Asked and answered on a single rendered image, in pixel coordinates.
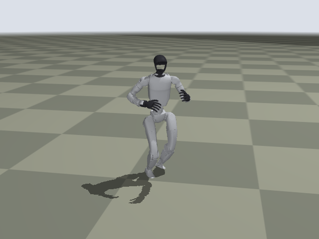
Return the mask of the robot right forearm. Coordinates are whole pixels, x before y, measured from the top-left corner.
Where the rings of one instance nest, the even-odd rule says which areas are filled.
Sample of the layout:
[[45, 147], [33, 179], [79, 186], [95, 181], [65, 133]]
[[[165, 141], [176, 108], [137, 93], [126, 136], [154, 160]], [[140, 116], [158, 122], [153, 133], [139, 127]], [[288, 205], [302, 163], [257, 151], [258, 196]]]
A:
[[140, 105], [143, 105], [144, 100], [138, 99], [136, 96], [133, 96], [132, 93], [128, 93], [127, 99], [132, 103], [140, 107]]

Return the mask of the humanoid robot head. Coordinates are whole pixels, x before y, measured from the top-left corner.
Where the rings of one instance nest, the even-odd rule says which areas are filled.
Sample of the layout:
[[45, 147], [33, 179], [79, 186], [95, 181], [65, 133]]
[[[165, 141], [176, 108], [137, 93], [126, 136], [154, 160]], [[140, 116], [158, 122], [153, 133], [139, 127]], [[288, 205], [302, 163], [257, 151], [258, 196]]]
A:
[[[165, 76], [165, 74], [164, 75], [162, 75], [163, 74], [163, 72], [165, 71], [165, 69], [166, 69], [166, 65], [167, 65], [167, 60], [166, 60], [166, 58], [163, 56], [163, 55], [157, 55], [155, 58], [154, 58], [154, 64], [155, 64], [155, 68], [156, 68], [156, 73], [158, 74], [158, 75], [155, 75], [156, 77], [159, 77], [159, 78], [161, 78], [161, 77], [164, 77]], [[165, 67], [164, 67], [164, 69], [157, 69], [157, 65], [165, 65]], [[155, 73], [154, 73], [155, 74]], [[154, 75], [153, 74], [153, 75]]]

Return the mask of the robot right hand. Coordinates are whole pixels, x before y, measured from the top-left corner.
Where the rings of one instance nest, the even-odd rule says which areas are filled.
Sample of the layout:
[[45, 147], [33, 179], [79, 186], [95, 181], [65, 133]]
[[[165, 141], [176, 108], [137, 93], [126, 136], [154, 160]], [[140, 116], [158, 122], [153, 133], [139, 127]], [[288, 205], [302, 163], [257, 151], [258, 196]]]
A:
[[[161, 108], [161, 104], [160, 103], [157, 103], [158, 100], [151, 100], [151, 101], [144, 101], [143, 102], [143, 105], [140, 105], [141, 107], [147, 107], [148, 109], [152, 109], [154, 111], [157, 112], [157, 110], [155, 110], [154, 108], [158, 109], [157, 107]], [[158, 104], [158, 105], [157, 105]], [[159, 106], [160, 105], [160, 106]], [[156, 107], [157, 106], [157, 107]], [[153, 107], [153, 108], [152, 108]], [[159, 109], [158, 109], [159, 110]]]

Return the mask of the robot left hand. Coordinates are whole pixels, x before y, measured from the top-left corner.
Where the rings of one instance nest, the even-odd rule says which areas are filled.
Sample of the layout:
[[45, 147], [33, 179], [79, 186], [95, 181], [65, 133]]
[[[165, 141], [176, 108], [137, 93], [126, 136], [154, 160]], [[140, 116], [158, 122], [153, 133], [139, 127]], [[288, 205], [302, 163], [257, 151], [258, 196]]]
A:
[[183, 101], [186, 101], [186, 102], [190, 101], [190, 95], [187, 94], [184, 90], [181, 90], [181, 91], [182, 91], [182, 92], [180, 92], [179, 94], [183, 94], [183, 95], [180, 95], [180, 97], [181, 97], [181, 96], [184, 96], [184, 97], [181, 98], [181, 99], [184, 99], [184, 100], [182, 100], [182, 102], [183, 102]]

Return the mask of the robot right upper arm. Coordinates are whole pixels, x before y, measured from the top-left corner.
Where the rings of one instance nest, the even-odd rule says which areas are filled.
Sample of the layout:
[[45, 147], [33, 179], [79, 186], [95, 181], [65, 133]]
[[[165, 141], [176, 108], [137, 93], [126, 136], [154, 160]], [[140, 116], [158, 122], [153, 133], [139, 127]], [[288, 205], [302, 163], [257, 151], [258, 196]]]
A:
[[130, 93], [132, 93], [133, 96], [136, 96], [136, 93], [138, 93], [143, 87], [149, 84], [149, 80], [149, 76], [141, 77], [139, 81], [136, 83], [136, 85], [132, 88]]

